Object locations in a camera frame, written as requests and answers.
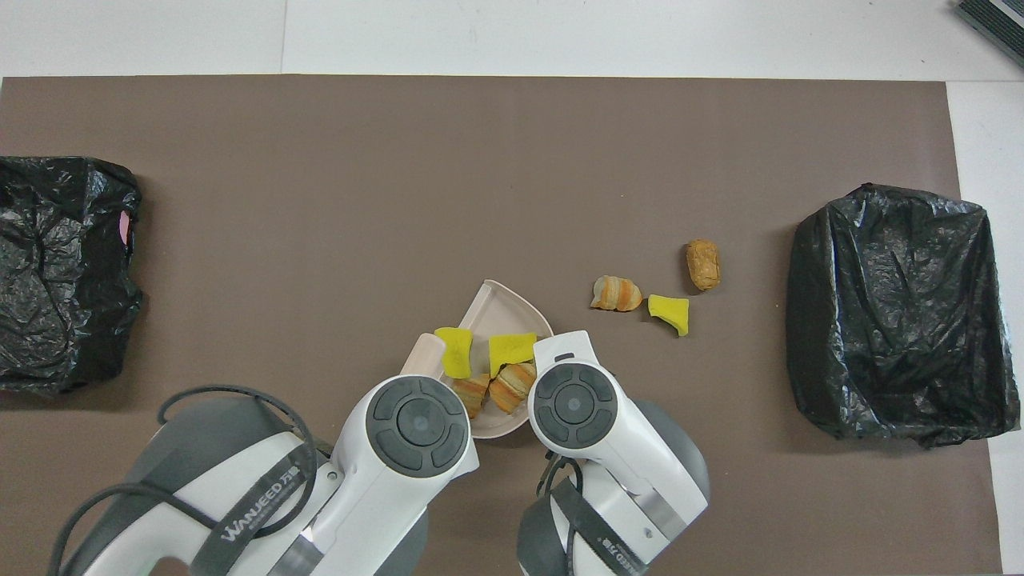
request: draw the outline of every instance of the black plastic bag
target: black plastic bag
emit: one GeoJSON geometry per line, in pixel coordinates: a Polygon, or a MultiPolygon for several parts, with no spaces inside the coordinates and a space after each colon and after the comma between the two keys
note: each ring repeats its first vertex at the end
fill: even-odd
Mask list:
{"type": "Polygon", "coordinates": [[[978,205],[871,183],[829,202],[797,229],[785,320],[797,405],[837,438],[933,447],[1019,424],[978,205]]]}
{"type": "Polygon", "coordinates": [[[142,300],[128,278],[140,200],[122,166],[0,157],[0,389],[121,373],[142,300]]]}

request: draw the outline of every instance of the white tile floor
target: white tile floor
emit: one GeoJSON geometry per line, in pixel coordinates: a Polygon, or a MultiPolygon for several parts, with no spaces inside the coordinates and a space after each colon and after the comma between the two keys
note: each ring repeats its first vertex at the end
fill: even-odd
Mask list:
{"type": "MultiPolygon", "coordinates": [[[[1024,233],[1012,221],[1024,214],[1024,69],[950,6],[948,0],[0,0],[0,79],[284,72],[949,81],[961,190],[989,209],[1004,310],[1011,328],[1024,332],[1024,233]]],[[[1004,571],[1024,573],[1024,433],[989,447],[1004,571]]]]}

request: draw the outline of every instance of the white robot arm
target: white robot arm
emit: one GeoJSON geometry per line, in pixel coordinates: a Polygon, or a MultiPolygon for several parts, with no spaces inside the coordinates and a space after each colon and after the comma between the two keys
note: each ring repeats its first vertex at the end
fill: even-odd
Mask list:
{"type": "Polygon", "coordinates": [[[657,406],[626,396],[586,332],[542,340],[535,357],[530,425],[555,454],[585,461],[582,487],[563,483],[524,515],[523,572],[565,574],[568,554],[580,574],[642,573],[707,508],[703,458],[657,406]]]}
{"type": "Polygon", "coordinates": [[[60,576],[142,576],[165,557],[197,576],[408,575],[426,543],[427,504],[478,465],[462,403],[427,376],[371,389],[330,460],[312,456],[301,419],[303,438],[256,399],[279,401],[213,389],[255,398],[206,400],[166,422],[125,484],[90,500],[116,495],[60,576]]]}

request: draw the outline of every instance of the plastic tray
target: plastic tray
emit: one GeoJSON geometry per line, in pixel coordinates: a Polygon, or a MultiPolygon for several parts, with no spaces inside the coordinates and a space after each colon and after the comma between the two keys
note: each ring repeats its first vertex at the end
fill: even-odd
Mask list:
{"type": "MultiPolygon", "coordinates": [[[[522,296],[494,280],[483,281],[459,327],[473,332],[469,362],[474,374],[489,369],[487,340],[493,335],[535,332],[538,339],[553,335],[551,325],[544,315],[522,296]]],[[[445,385],[452,385],[452,378],[444,375],[441,365],[443,355],[443,340],[433,334],[421,334],[406,360],[401,373],[424,374],[437,378],[445,385]]],[[[476,418],[470,420],[470,428],[475,439],[498,438],[522,425],[527,417],[525,402],[512,414],[506,414],[487,401],[476,418]]]]}

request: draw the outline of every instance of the yellow sponge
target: yellow sponge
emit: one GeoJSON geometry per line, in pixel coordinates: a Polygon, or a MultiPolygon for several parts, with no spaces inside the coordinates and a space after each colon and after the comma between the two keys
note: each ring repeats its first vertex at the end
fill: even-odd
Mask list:
{"type": "Polygon", "coordinates": [[[465,328],[438,328],[434,335],[444,340],[444,356],[441,357],[444,373],[455,379],[472,376],[469,346],[473,343],[473,333],[465,328]]]}
{"type": "Polygon", "coordinates": [[[488,340],[490,346],[490,377],[498,376],[502,366],[506,364],[519,364],[534,360],[534,344],[537,343],[537,334],[501,334],[492,336],[488,340]]]}
{"type": "Polygon", "coordinates": [[[647,296],[647,310],[655,318],[668,322],[680,336],[690,332],[690,301],[686,298],[668,298],[651,294],[647,296]]]}

